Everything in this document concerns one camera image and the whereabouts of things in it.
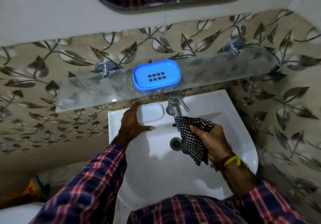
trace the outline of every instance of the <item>sink drain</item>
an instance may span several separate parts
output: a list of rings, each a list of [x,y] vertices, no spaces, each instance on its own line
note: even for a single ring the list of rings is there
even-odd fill
[[[172,138],[170,142],[170,146],[172,150],[179,151],[182,149],[182,140],[180,138]]]

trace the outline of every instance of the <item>white ceramic sink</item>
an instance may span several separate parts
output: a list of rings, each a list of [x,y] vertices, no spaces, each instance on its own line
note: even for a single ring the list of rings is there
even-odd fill
[[[222,125],[233,151],[256,173],[258,157],[254,143],[225,90],[188,96],[183,101],[190,109],[186,112],[181,107],[184,116],[201,117]],[[160,104],[165,110],[168,103]],[[108,113],[110,142],[118,134],[125,111]],[[232,195],[221,173],[203,162],[197,166],[189,155],[171,149],[171,139],[181,138],[172,126],[174,123],[174,118],[165,112],[161,120],[148,124],[156,129],[142,133],[126,150],[128,166],[118,197],[131,210],[175,194],[205,195],[220,200]]]

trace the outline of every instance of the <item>tap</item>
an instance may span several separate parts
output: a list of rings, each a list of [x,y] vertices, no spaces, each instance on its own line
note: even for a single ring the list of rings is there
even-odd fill
[[[183,106],[183,108],[187,112],[189,112],[189,108],[186,106],[184,101],[181,99],[181,91],[171,92],[168,97],[168,106],[166,108],[167,114],[174,116],[174,118],[181,117],[182,112],[179,108],[179,104],[181,104]]]

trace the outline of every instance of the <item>towel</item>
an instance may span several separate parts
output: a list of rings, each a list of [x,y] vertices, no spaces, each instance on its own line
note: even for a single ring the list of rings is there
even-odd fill
[[[208,150],[203,145],[201,139],[192,133],[189,126],[193,125],[209,133],[213,129],[214,123],[203,118],[192,117],[176,117],[175,122],[182,136],[182,152],[192,157],[196,165],[201,165],[202,161],[208,165]]]

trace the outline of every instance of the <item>faucet handle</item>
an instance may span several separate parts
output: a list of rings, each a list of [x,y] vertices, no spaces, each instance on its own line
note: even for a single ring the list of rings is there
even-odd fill
[[[186,104],[184,103],[184,101],[183,101],[181,98],[179,99],[179,102],[180,102],[180,104],[182,104],[183,108],[184,108],[187,112],[189,112],[189,108],[186,106]]]

